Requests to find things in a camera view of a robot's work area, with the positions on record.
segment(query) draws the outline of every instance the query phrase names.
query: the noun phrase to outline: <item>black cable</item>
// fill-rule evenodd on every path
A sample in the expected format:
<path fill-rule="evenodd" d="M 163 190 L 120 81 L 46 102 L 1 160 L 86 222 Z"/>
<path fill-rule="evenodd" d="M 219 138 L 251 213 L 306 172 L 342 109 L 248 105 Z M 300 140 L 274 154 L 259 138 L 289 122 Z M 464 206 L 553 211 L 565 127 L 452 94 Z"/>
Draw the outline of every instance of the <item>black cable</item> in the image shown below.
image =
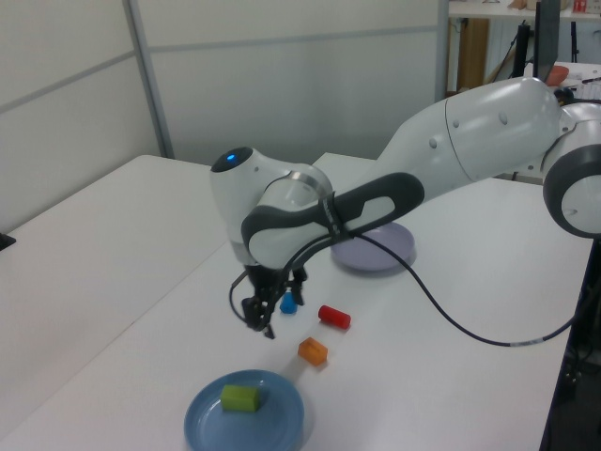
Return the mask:
<path fill-rule="evenodd" d="M 509 50 L 507 50 L 507 53 L 505 54 L 505 58 L 501 61 L 501 64 L 499 65 L 499 70 L 497 70 L 497 73 L 495 74 L 495 78 L 492 79 L 492 83 L 495 83 L 497 81 L 497 77 L 499 77 L 499 74 L 501 73 L 501 69 L 503 69 L 503 65 L 505 64 L 505 61 L 507 60 L 507 56 L 509 56 L 511 49 L 514 48 L 514 44 L 516 43 L 516 40 L 517 40 L 517 33 L 514 36 L 514 40 L 512 40 L 511 44 L 509 44 Z"/>
<path fill-rule="evenodd" d="M 586 354 L 584 354 L 584 357 L 580 358 L 580 356 L 578 355 L 578 365 L 576 367 L 577 371 L 580 371 L 582 369 L 582 366 L 584 364 L 586 364 L 586 361 L 589 359 L 589 357 L 591 357 L 591 355 L 593 355 L 593 351 L 594 351 L 594 346 L 592 342 L 589 342 L 589 350 Z"/>
<path fill-rule="evenodd" d="M 578 353 L 578 350 L 576 348 L 574 348 L 572 345 L 570 345 L 569 343 L 567 344 L 566 347 L 570 352 L 572 352 L 572 354 L 574 355 L 574 364 L 571 365 L 570 370 L 576 372 L 578 371 L 578 366 L 580 363 L 580 354 Z"/>
<path fill-rule="evenodd" d="M 586 374 L 587 376 L 596 376 L 597 374 L 601 373 L 601 366 L 596 365 L 596 364 L 589 364 L 589 365 L 595 365 L 597 367 L 597 369 L 581 369 L 580 372 Z"/>
<path fill-rule="evenodd" d="M 458 322 L 456 322 L 454 319 L 452 319 L 443 309 L 442 307 L 439 305 L 439 303 L 436 302 L 436 300 L 434 299 L 434 296 L 432 296 L 432 294 L 430 293 L 430 291 L 428 290 L 428 288 L 424 285 L 424 282 L 422 282 L 422 279 L 420 279 L 420 276 L 417 275 L 417 273 L 408 265 L 408 263 L 401 258 L 400 256 L 398 256 L 395 252 L 393 252 L 392 250 L 390 250 L 388 247 L 384 246 L 383 244 L 380 244 L 379 242 L 372 240 L 369 237 L 365 237 L 364 235 L 354 235 L 355 238 L 360 238 L 364 241 L 370 242 L 373 245 L 375 245 L 376 247 L 380 248 L 382 251 L 386 252 L 388 255 L 390 255 L 392 258 L 394 258 L 396 261 L 398 261 L 415 279 L 415 281 L 418 283 L 418 285 L 420 286 L 420 288 L 424 291 L 425 295 L 427 296 L 427 298 L 430 300 L 430 302 L 436 307 L 436 309 L 439 311 L 439 313 L 441 315 L 444 316 L 444 318 L 449 321 L 451 324 L 453 324 L 455 326 L 455 328 L 459 329 L 461 332 L 463 332 L 464 334 L 470 336 L 471 338 L 474 338 L 478 341 L 482 341 L 483 343 L 486 343 L 488 345 L 492 345 L 492 346 L 501 346 L 501 347 L 505 347 L 505 348 L 514 348 L 514 347 L 520 347 L 520 346 L 530 346 L 530 345 L 535 345 L 538 343 L 543 343 L 544 341 L 548 341 L 551 338 L 554 338 L 555 336 L 561 334 L 563 331 L 565 331 L 568 327 L 570 327 L 572 324 L 574 324 L 574 322 L 576 322 L 577 319 L 579 319 L 582 315 L 583 312 L 585 312 L 587 310 L 587 308 L 589 307 L 589 304 L 591 303 L 591 301 L 598 295 L 599 291 L 601 290 L 601 278 L 599 278 L 599 280 L 597 281 L 597 283 L 595 284 L 595 286 L 593 287 L 593 289 L 589 292 L 588 296 L 586 297 L 586 299 L 583 302 L 583 306 L 581 306 L 581 308 L 574 314 L 574 316 L 572 318 L 570 318 L 562 327 L 560 327 L 559 329 L 557 329 L 555 332 L 552 332 L 551 334 L 542 336 L 540 338 L 536 338 L 534 340 L 528 340 L 528 341 L 518 341 L 518 342 L 503 342 L 503 341 L 495 341 L 495 340 L 489 340 L 487 338 L 482 338 L 481 336 L 470 332 L 469 330 L 467 330 L 465 327 L 463 327 L 461 324 L 459 324 Z"/>

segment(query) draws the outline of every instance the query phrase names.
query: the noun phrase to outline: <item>monitor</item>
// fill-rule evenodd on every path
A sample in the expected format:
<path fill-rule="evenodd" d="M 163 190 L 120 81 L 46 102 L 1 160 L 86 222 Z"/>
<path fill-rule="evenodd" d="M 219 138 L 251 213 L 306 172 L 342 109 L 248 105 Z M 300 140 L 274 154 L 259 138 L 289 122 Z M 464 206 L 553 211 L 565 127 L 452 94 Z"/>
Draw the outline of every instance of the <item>monitor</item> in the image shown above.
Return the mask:
<path fill-rule="evenodd" d="M 543 82 L 557 60 L 561 9 L 561 0 L 541 0 L 536 4 L 532 76 Z"/>

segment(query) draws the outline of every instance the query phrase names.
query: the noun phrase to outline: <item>green sponge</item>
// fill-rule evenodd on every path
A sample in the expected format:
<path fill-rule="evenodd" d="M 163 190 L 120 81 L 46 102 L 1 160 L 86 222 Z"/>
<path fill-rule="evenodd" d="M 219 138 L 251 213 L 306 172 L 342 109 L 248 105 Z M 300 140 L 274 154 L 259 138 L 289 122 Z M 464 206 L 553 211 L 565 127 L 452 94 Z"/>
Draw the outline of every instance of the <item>green sponge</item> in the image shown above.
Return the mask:
<path fill-rule="evenodd" d="M 225 411 L 256 412 L 259 408 L 259 389 L 226 385 L 222 390 L 220 400 Z"/>

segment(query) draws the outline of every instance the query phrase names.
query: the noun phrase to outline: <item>blue object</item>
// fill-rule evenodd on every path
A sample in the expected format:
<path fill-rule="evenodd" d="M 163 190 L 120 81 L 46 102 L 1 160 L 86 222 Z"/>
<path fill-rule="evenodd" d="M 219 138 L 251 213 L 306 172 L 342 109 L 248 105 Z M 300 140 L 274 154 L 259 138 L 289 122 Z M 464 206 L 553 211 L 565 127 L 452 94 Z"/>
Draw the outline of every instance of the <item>blue object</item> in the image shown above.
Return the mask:
<path fill-rule="evenodd" d="M 224 411 L 220 394 L 228 384 L 258 387 L 258 411 Z M 194 398 L 184 434 L 194 451 L 296 451 L 302 445 L 303 418 L 301 396 L 289 381 L 270 371 L 248 369 L 213 381 Z"/>
<path fill-rule="evenodd" d="M 282 313 L 286 313 L 287 315 L 292 315 L 294 313 L 297 313 L 298 308 L 299 307 L 297 306 L 297 303 L 294 302 L 292 293 L 290 291 L 287 291 L 286 293 L 284 293 L 284 297 L 282 298 L 282 301 L 280 302 L 280 310 L 282 311 Z"/>

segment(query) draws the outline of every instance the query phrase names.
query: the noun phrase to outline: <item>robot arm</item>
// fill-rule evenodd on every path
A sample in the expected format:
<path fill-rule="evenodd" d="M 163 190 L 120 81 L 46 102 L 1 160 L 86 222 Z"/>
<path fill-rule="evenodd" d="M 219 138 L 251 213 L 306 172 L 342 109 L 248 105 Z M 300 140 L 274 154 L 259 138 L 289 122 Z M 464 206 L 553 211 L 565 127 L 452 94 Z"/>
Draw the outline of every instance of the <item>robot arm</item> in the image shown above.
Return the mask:
<path fill-rule="evenodd" d="M 211 184 L 255 287 L 243 303 L 247 324 L 269 325 L 288 273 L 320 249 L 536 159 L 547 175 L 544 198 L 555 221 L 600 238 L 601 106 L 560 107 L 532 78 L 476 88 L 424 109 L 399 128 L 368 174 L 341 193 L 312 166 L 277 162 L 249 148 L 224 154 L 211 169 Z"/>

